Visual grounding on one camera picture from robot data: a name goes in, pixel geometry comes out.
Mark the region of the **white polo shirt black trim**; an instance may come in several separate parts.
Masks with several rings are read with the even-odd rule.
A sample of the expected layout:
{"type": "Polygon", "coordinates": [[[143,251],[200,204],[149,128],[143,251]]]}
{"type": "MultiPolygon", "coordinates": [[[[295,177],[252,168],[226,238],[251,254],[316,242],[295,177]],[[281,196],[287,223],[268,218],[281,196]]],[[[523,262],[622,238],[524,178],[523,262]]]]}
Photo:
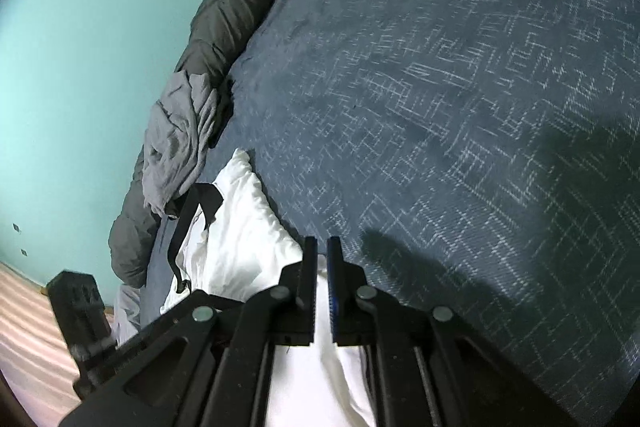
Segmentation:
{"type": "MultiPolygon", "coordinates": [[[[303,249],[268,204],[244,150],[235,150],[213,184],[222,196],[213,223],[190,218],[177,255],[195,289],[245,301],[278,283],[303,249]]],[[[269,426],[371,426],[362,352],[332,340],[326,260],[319,260],[314,340],[274,350],[266,423],[269,426]]]]}

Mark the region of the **black garment under grey cloth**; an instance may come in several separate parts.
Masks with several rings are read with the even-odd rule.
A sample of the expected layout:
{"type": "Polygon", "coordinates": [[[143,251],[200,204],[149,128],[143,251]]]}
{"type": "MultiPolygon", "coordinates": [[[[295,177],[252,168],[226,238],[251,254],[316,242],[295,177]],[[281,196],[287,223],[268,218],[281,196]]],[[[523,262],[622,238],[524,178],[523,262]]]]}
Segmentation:
{"type": "Polygon", "coordinates": [[[168,202],[166,216],[178,219],[182,215],[195,215],[195,210],[201,208],[207,222],[215,220],[216,213],[224,202],[224,198],[213,183],[194,183],[186,194],[168,202]]]}

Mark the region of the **light grey crumpled garment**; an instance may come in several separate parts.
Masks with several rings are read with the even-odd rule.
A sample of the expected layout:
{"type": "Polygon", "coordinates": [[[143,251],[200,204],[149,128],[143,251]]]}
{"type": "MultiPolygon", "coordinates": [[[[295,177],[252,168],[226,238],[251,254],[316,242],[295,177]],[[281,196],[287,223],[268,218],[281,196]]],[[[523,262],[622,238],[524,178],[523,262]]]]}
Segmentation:
{"type": "Polygon", "coordinates": [[[213,133],[218,94],[206,74],[172,74],[151,108],[144,132],[144,205],[160,217],[186,194],[204,168],[213,133]]]}

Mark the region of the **blue patterned bed sheet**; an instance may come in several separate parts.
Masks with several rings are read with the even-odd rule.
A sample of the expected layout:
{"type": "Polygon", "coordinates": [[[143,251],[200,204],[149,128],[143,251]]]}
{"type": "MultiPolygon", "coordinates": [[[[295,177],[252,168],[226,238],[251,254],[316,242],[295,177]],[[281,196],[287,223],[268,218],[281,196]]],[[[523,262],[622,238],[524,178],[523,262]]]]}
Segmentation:
{"type": "Polygon", "coordinates": [[[297,237],[445,303],[579,424],[639,375],[639,0],[277,0],[230,72],[297,237]]]}

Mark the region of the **dark grey rolled duvet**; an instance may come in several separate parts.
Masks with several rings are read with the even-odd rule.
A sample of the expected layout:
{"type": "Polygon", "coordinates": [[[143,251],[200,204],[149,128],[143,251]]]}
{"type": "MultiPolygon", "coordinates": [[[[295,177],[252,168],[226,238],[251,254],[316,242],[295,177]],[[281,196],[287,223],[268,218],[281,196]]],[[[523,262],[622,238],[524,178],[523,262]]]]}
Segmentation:
{"type": "MultiPolygon", "coordinates": [[[[218,94],[214,130],[208,140],[206,156],[215,143],[217,133],[224,127],[231,108],[227,83],[230,69],[262,24],[273,2],[203,0],[192,18],[188,43],[172,74],[184,70],[189,74],[209,75],[218,94]]],[[[143,142],[122,210],[108,236],[112,269],[122,283],[133,288],[141,288],[146,283],[155,235],[163,218],[144,205],[142,167],[143,142]]]]}

